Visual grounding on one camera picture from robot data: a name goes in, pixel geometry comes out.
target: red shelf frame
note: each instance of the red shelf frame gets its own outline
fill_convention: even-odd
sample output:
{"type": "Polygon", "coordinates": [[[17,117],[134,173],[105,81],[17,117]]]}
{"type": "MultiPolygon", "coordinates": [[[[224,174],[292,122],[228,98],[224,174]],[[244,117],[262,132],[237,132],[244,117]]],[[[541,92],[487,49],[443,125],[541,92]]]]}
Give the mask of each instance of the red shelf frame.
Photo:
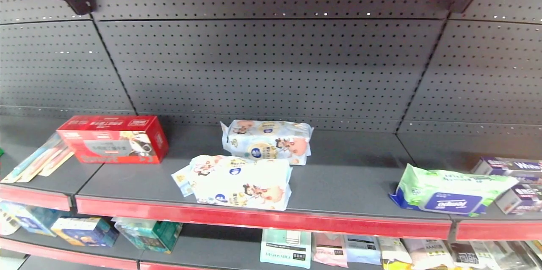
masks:
{"type": "Polygon", "coordinates": [[[0,237],[0,247],[25,254],[41,256],[43,258],[64,260],[66,262],[89,264],[92,266],[108,267],[120,270],[138,270],[136,260],[110,258],[107,256],[65,251],[49,247],[42,247],[41,245],[33,245],[31,243],[19,242],[2,237],[0,237]]]}
{"type": "Polygon", "coordinates": [[[322,231],[382,237],[447,239],[451,220],[414,220],[308,214],[303,212],[272,212],[251,209],[220,208],[196,204],[166,204],[144,201],[104,199],[76,196],[80,214],[124,216],[153,220],[212,224],[250,228],[322,231]]]}
{"type": "Polygon", "coordinates": [[[6,184],[0,184],[0,199],[64,211],[69,211],[71,205],[70,197],[63,193],[27,189],[6,184]]]}

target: tempo wet wipes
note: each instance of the tempo wet wipes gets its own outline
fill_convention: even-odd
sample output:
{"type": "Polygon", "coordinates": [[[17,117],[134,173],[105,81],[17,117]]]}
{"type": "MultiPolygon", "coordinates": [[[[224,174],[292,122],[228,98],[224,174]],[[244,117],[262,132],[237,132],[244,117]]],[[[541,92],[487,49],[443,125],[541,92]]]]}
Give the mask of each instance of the tempo wet wipes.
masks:
{"type": "Polygon", "coordinates": [[[478,216],[507,189],[509,176],[480,176],[445,170],[423,170],[408,164],[390,198],[403,209],[478,216]]]}

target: red cardboard box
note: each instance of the red cardboard box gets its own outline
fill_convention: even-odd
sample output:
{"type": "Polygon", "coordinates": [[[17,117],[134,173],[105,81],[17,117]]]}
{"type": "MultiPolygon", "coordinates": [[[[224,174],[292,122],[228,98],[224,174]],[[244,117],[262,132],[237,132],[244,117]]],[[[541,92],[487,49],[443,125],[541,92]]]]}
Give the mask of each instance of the red cardboard box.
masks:
{"type": "Polygon", "coordinates": [[[160,163],[168,142],[157,116],[72,116],[56,132],[84,163],[160,163]]]}

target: cartoon print package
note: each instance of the cartoon print package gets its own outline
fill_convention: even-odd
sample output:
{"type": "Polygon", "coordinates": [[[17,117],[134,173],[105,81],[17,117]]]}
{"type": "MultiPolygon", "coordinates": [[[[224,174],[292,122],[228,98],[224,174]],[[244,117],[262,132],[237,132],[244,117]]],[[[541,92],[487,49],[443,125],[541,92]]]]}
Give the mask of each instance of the cartoon print package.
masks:
{"type": "Polygon", "coordinates": [[[234,120],[230,127],[222,122],[220,125],[222,146],[232,156],[287,159],[293,165],[305,165],[310,156],[313,128],[306,123],[234,120]]]}
{"type": "Polygon", "coordinates": [[[184,196],[198,203],[285,210],[290,199],[288,160],[252,161],[233,156],[197,156],[172,177],[184,196]]]}

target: tissue pack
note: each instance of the tissue pack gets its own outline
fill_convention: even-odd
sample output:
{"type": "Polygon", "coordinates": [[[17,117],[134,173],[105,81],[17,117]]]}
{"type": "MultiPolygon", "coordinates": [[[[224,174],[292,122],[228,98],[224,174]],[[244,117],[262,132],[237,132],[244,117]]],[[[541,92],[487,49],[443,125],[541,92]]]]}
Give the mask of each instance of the tissue pack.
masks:
{"type": "Polygon", "coordinates": [[[310,232],[264,229],[260,262],[310,268],[310,232]]]}
{"type": "Polygon", "coordinates": [[[37,233],[56,237],[51,226],[60,216],[69,216],[69,212],[27,206],[21,203],[2,201],[0,208],[11,215],[21,227],[30,233],[37,233]]]}
{"type": "Polygon", "coordinates": [[[136,248],[171,253],[182,223],[135,218],[113,218],[118,229],[136,248]]]}
{"type": "Polygon", "coordinates": [[[478,216],[507,189],[509,176],[479,176],[445,170],[423,170],[410,164],[391,199],[403,209],[478,216]]]}
{"type": "Polygon", "coordinates": [[[305,165],[310,156],[312,128],[306,123],[285,121],[234,120],[222,122],[222,146],[232,156],[261,159],[286,159],[293,165],[305,165]]]}
{"type": "Polygon", "coordinates": [[[292,191],[288,160],[197,156],[172,177],[186,197],[219,206],[285,210],[292,191]]]}
{"type": "Polygon", "coordinates": [[[72,245],[112,247],[119,235],[100,217],[59,218],[51,227],[58,236],[72,245]]]}
{"type": "Polygon", "coordinates": [[[520,183],[542,183],[542,160],[482,157],[472,173],[512,176],[520,183]]]}

